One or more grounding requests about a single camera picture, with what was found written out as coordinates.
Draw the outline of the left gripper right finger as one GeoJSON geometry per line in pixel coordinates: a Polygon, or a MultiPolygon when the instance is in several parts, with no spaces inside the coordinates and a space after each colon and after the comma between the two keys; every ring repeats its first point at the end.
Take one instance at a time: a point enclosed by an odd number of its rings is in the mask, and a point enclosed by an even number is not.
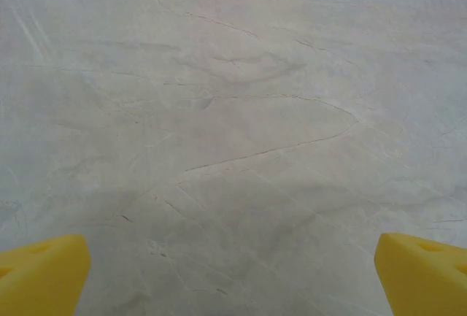
{"type": "Polygon", "coordinates": [[[386,233],[374,264],[393,316],[467,316],[467,249],[386,233]]]}

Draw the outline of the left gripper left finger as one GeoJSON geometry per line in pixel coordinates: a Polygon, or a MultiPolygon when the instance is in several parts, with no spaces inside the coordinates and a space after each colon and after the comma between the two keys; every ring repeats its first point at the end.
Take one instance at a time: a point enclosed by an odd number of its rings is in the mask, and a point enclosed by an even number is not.
{"type": "Polygon", "coordinates": [[[0,316],[74,316],[89,271],[79,234],[0,252],[0,316]]]}

